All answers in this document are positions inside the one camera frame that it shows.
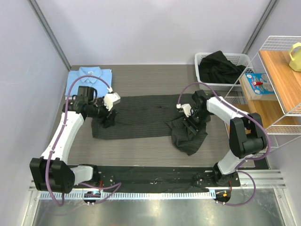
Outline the dark pinstriped long sleeve shirt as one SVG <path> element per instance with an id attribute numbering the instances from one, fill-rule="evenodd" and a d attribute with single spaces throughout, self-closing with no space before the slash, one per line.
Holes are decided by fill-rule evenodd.
<path id="1" fill-rule="evenodd" d="M 183 123 L 185 115 L 176 108 L 178 100 L 195 105 L 191 94 L 122 97 L 116 105 L 115 124 L 104 128 L 103 119 L 93 119 L 92 136 L 101 140 L 170 136 L 174 147 L 193 155 L 207 136 L 206 124 L 211 118 L 209 115 L 200 116 L 196 135 L 189 133 Z"/>

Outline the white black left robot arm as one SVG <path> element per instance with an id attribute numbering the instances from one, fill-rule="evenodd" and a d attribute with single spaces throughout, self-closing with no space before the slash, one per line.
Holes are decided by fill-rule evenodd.
<path id="1" fill-rule="evenodd" d="M 96 89 L 88 86 L 80 86 L 76 95 L 67 97 L 51 142 L 41 157 L 33 158 L 30 162 L 33 181 L 39 191 L 50 189 L 52 192 L 67 194 L 82 182 L 91 188 L 99 185 L 100 176 L 95 165 L 70 167 L 67 160 L 85 119 L 101 119 L 106 128 L 113 126 L 117 114 L 114 106 L 119 102 L 120 96 L 111 87 L 103 98 L 98 98 Z"/>

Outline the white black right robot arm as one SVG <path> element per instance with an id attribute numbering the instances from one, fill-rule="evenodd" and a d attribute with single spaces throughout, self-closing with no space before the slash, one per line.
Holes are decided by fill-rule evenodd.
<path id="1" fill-rule="evenodd" d="M 224 186 L 232 178 L 237 168 L 247 158 L 251 158 L 267 147 L 266 131 L 258 113 L 247 113 L 228 103 L 216 94 L 198 90 L 192 95 L 194 105 L 180 104 L 177 109 L 185 114 L 184 126 L 188 137 L 195 137 L 205 124 L 207 116 L 213 114 L 230 127 L 229 151 L 213 167 L 212 179 L 217 186 Z"/>

